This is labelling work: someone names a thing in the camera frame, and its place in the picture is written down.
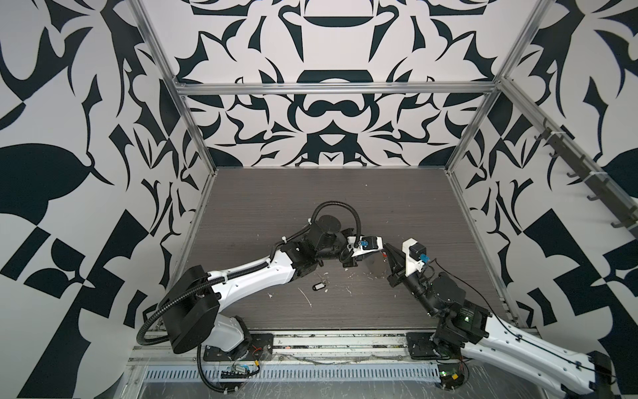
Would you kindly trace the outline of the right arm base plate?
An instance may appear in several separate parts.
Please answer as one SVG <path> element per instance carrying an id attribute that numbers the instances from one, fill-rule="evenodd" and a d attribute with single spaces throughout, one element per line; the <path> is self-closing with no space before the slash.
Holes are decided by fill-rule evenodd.
<path id="1" fill-rule="evenodd" d="M 435 345 L 431 336 L 431 332 L 408 332 L 405 334 L 408 354 L 411 359 L 420 361 L 443 361 L 450 359 L 443 349 Z"/>

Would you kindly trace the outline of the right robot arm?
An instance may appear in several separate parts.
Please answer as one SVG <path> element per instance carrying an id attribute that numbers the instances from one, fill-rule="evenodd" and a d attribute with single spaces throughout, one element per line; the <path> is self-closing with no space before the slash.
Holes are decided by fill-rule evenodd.
<path id="1" fill-rule="evenodd" d="M 385 244 L 391 286 L 402 285 L 437 328 L 430 341 L 446 357 L 479 360 L 521 377 L 562 398 L 612 398 L 611 359 L 593 351 L 575 352 L 507 323 L 491 310 L 468 300 L 458 278 L 442 271 L 426 277 L 425 246 L 413 239 L 402 248 Z"/>

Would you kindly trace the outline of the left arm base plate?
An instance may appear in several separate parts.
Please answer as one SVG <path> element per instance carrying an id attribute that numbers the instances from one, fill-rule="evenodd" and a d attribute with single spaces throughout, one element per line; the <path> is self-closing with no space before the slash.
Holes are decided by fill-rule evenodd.
<path id="1" fill-rule="evenodd" d="M 272 333 L 252 334 L 244 339 L 235 349 L 224 352 L 217 347 L 204 347 L 203 360 L 205 362 L 234 362 L 253 361 L 271 354 L 274 335 Z"/>

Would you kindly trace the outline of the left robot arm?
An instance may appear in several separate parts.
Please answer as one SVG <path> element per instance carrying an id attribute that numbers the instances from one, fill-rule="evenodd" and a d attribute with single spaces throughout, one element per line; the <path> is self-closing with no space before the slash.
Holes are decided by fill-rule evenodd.
<path id="1" fill-rule="evenodd" d="M 382 248 L 380 236 L 364 236 L 358 225 L 342 229 L 337 218 L 325 214 L 283 237 L 262 259 L 219 271 L 206 272 L 200 265 L 186 270 L 140 327 L 136 342 L 141 346 L 169 342 L 176 354 L 215 347 L 241 356 L 252 343 L 250 332 L 240 317 L 224 316 L 224 309 L 312 274 L 326 259 L 351 268 Z"/>

